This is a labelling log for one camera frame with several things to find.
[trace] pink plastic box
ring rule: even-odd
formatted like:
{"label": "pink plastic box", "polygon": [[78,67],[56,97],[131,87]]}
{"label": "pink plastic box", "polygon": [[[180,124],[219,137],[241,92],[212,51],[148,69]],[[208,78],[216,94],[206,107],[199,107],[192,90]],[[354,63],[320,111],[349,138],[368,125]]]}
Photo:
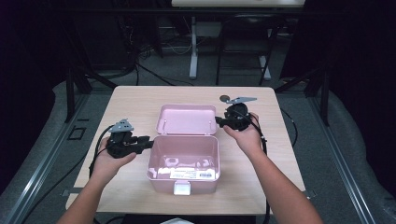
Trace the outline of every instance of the pink plastic box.
{"label": "pink plastic box", "polygon": [[164,105],[148,163],[148,178],[158,192],[213,193],[220,176],[216,108]]}

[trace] hand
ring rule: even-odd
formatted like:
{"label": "hand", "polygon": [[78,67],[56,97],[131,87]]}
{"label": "hand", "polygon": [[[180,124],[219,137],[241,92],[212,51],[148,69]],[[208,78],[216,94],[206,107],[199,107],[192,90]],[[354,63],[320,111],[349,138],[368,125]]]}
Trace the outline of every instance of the hand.
{"label": "hand", "polygon": [[[252,122],[259,127],[259,116],[250,113],[252,118]],[[239,132],[237,130],[233,130],[229,126],[224,125],[224,131],[230,135],[232,138],[236,140],[238,146],[242,149],[243,152],[250,158],[256,153],[263,153],[262,151],[262,140],[260,139],[259,132],[253,127],[253,125],[249,125],[244,131]]]}
{"label": "hand", "polygon": [[129,163],[136,157],[136,153],[133,152],[123,158],[114,159],[110,154],[107,153],[107,149],[105,149],[108,138],[109,137],[104,138],[100,144],[100,154],[96,158],[91,176],[91,179],[100,181],[103,186],[110,182],[110,180],[117,174],[121,166]]}

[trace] box latch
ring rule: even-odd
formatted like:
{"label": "box latch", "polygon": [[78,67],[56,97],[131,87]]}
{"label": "box latch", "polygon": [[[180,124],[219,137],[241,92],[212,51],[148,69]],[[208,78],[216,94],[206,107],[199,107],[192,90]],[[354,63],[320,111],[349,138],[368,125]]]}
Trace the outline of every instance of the box latch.
{"label": "box latch", "polygon": [[177,180],[174,186],[175,195],[190,195],[191,194],[191,184],[187,180]]}

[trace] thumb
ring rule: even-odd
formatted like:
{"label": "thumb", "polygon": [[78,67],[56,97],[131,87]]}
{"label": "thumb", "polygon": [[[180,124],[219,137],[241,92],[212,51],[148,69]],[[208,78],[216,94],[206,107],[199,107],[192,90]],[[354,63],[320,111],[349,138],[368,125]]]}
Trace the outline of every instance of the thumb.
{"label": "thumb", "polygon": [[134,158],[136,158],[136,153],[131,153],[123,158],[120,158],[120,160],[122,161],[122,165],[125,165],[129,162],[131,162]]}
{"label": "thumb", "polygon": [[226,133],[227,133],[228,135],[230,135],[231,137],[235,138],[236,130],[230,128],[230,127],[227,126],[227,125],[224,125],[223,129],[224,129],[224,132],[226,132]]}

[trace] black curtain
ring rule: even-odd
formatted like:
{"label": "black curtain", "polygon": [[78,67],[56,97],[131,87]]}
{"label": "black curtain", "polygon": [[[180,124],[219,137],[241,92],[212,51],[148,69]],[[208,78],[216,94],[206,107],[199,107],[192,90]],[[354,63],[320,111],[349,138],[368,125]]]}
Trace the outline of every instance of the black curtain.
{"label": "black curtain", "polygon": [[60,33],[36,2],[9,0],[0,9],[0,192],[16,174],[40,135],[64,81]]}
{"label": "black curtain", "polygon": [[[305,11],[316,9],[347,16],[299,20],[281,77],[303,76],[330,56],[330,89],[357,122],[379,183],[396,197],[396,4],[306,1]],[[340,36],[342,44],[334,45]]]}

